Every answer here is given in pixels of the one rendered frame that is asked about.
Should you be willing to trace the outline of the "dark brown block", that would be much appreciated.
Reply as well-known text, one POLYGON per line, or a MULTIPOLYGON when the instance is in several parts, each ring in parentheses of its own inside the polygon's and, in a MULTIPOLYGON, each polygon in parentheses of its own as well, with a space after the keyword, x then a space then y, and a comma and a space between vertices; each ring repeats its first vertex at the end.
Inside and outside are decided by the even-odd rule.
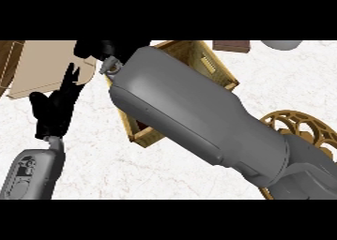
POLYGON ((249 40, 215 40, 213 49, 216 51, 247 53, 250 52, 250 41, 249 40))

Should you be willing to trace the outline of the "pale grey round object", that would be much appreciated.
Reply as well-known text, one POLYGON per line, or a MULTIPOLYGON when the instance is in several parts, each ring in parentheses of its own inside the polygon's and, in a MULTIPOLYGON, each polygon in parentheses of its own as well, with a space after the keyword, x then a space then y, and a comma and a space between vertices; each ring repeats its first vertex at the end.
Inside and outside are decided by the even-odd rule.
POLYGON ((278 51, 290 51, 302 44, 300 40, 263 40, 262 43, 278 51))

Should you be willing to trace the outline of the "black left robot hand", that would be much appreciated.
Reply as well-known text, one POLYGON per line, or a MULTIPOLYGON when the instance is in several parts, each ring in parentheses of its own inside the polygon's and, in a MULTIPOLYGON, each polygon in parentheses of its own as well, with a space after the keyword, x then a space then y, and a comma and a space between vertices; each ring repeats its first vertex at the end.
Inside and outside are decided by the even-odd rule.
POLYGON ((48 97, 40 92, 30 93, 33 114, 37 120, 34 137, 39 140, 51 136, 63 137, 68 131, 74 105, 83 88, 77 82, 79 68, 70 64, 60 89, 48 97))

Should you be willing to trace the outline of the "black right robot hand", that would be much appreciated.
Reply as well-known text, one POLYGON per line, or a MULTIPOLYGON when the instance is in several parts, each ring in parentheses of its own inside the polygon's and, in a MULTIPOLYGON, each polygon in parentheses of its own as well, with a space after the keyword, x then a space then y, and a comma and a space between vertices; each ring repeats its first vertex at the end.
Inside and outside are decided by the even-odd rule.
POLYGON ((74 47, 74 56, 86 59, 94 56, 104 61, 114 56, 125 64, 136 50, 150 45, 147 39, 139 40, 79 40, 74 47))

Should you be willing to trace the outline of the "golden round trivet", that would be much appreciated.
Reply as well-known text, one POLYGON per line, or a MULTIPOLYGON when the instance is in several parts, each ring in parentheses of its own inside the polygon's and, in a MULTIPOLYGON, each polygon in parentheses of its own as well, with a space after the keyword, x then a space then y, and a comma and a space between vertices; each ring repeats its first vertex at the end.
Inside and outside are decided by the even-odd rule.
POLYGON ((281 178, 259 191, 266 200, 337 200, 337 133, 314 116, 275 111, 259 121, 286 139, 281 178))

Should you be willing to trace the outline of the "brown wooden board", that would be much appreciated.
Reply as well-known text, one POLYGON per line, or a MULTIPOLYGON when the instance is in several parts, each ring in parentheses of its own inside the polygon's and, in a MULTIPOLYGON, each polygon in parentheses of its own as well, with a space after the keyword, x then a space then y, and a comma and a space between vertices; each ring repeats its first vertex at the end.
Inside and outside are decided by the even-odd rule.
POLYGON ((0 40, 0 97, 12 83, 24 43, 24 40, 0 40))

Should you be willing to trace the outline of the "wooden crate basket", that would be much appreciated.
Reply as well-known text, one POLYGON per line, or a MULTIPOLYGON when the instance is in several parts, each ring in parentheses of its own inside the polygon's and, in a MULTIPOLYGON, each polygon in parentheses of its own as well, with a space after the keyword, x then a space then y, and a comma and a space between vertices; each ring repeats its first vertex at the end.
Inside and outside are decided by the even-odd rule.
MULTIPOLYGON (((226 90, 232 91, 235 89, 238 80, 203 40, 166 40, 156 44, 154 47, 207 76, 226 90)), ((164 135, 128 113, 119 111, 119 114, 125 124, 128 139, 132 143, 147 148, 164 138, 164 135)))

